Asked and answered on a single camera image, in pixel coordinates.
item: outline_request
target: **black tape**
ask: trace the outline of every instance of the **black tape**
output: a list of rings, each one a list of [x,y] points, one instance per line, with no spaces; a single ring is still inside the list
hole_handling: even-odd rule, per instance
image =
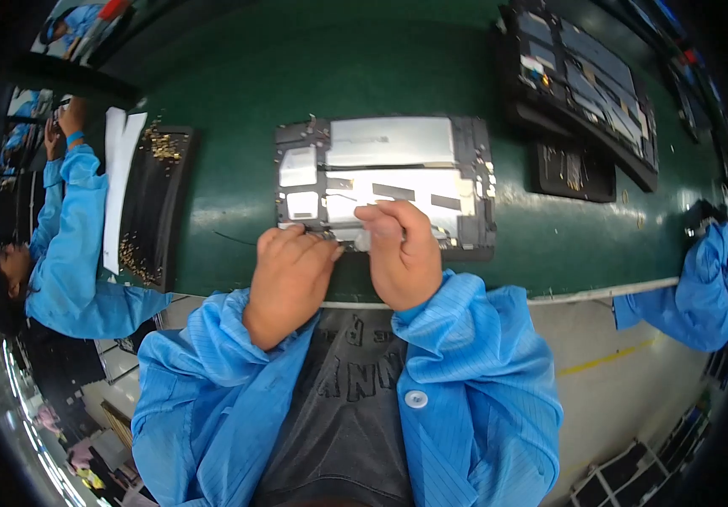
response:
[[[377,196],[391,197],[399,200],[414,200],[414,190],[409,188],[390,187],[379,183],[372,184],[372,193]]]
[[[440,206],[440,208],[454,209],[460,211],[460,199],[454,199],[451,197],[431,195],[431,205]]]

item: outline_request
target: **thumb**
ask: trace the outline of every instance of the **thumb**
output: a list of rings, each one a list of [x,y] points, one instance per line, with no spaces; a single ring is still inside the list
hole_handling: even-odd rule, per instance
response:
[[[400,244],[404,230],[393,217],[383,215],[365,222],[364,229],[369,231],[369,256],[378,260],[394,261],[400,258]]]

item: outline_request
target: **electronic device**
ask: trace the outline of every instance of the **electronic device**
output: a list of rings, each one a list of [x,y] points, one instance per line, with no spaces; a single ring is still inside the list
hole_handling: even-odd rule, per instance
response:
[[[542,0],[501,5],[492,30],[507,118],[536,141],[592,150],[657,188],[654,109],[618,56]]]
[[[280,227],[303,223],[347,251],[368,251],[357,206],[405,199],[423,211],[449,260],[493,256],[496,178],[485,122],[471,117],[361,117],[276,130]]]

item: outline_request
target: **gray t-shirt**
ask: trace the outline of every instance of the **gray t-shirt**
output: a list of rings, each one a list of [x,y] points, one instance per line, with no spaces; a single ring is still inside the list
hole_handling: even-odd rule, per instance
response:
[[[414,505],[397,400],[406,342],[391,315],[323,311],[252,505]]]

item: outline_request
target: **worker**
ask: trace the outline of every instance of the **worker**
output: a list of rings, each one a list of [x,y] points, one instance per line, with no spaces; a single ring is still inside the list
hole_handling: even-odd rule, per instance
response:
[[[341,251],[295,225],[258,239],[250,289],[147,335],[133,455],[159,504],[534,507],[553,487],[563,411],[525,290],[443,272],[408,201],[355,214],[391,311],[319,314]]]
[[[14,116],[34,117],[37,115],[37,100],[39,93],[34,90],[25,90],[30,94],[30,100],[23,102],[14,112]],[[28,123],[10,123],[9,133],[0,150],[0,166],[6,167],[14,153],[23,146],[25,137],[29,134],[31,126]]]
[[[617,296],[613,308],[618,330],[643,319],[692,349],[721,349],[728,342],[728,221],[708,225],[676,286]]]
[[[40,32],[40,44],[48,46],[62,40],[65,49],[62,58],[69,59],[103,7],[105,5],[101,3],[89,3],[71,7],[54,19],[49,18]]]
[[[29,245],[0,246],[0,332],[16,336],[26,317],[71,338],[125,338],[166,308],[171,294],[97,281],[107,177],[85,144],[85,101],[60,108],[68,144],[59,157],[60,133],[46,121],[46,200]],[[63,181],[67,183],[63,199]]]

